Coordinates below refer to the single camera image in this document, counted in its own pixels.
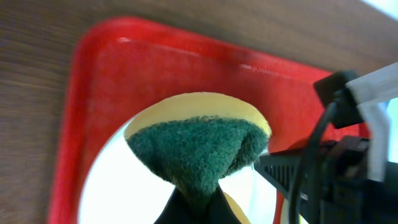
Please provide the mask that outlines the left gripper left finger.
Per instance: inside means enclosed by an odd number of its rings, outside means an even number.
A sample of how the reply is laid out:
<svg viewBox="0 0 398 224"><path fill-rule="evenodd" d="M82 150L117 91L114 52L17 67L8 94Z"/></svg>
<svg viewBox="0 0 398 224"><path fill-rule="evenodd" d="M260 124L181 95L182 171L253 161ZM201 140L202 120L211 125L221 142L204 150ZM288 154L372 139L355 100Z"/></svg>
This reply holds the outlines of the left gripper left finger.
<svg viewBox="0 0 398 224"><path fill-rule="evenodd" d="M193 216L188 202L179 191L174 188L162 213L156 219L154 224L195 224L198 223Z"/></svg>

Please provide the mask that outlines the green yellow sponge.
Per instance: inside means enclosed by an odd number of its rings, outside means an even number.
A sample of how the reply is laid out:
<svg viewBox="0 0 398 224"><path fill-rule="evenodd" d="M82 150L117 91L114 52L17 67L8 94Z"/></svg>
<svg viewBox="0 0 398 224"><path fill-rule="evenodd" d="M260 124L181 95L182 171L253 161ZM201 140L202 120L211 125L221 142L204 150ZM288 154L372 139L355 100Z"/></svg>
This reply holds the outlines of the green yellow sponge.
<svg viewBox="0 0 398 224"><path fill-rule="evenodd" d="M221 93L197 92L141 111L124 130L124 139L154 175L181 191L201 223L219 181L257 162L271 134L253 105ZM240 206L224 196L238 220L247 223Z"/></svg>

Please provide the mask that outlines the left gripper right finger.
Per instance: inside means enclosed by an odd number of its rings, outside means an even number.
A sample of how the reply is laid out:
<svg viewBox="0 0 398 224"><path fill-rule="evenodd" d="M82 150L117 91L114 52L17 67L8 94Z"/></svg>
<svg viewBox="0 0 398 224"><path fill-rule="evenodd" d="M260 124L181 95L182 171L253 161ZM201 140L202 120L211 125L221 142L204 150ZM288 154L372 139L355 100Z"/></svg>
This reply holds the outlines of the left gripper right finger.
<svg viewBox="0 0 398 224"><path fill-rule="evenodd" d="M201 217L202 224L241 224L232 208L229 206L226 197L220 186L210 197L206 210Z"/></svg>

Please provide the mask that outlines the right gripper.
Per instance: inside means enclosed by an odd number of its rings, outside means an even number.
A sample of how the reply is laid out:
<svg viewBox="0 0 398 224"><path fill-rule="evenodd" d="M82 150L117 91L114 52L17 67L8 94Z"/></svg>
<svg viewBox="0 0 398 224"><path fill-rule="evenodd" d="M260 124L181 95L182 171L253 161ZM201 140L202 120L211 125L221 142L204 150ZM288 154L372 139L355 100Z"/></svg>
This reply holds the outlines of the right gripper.
<svg viewBox="0 0 398 224"><path fill-rule="evenodd" d="M300 215L307 223L397 224L397 164L386 164L382 182L369 180L368 139L345 136L319 153L300 193ZM263 154L254 169L289 197L300 152Z"/></svg>

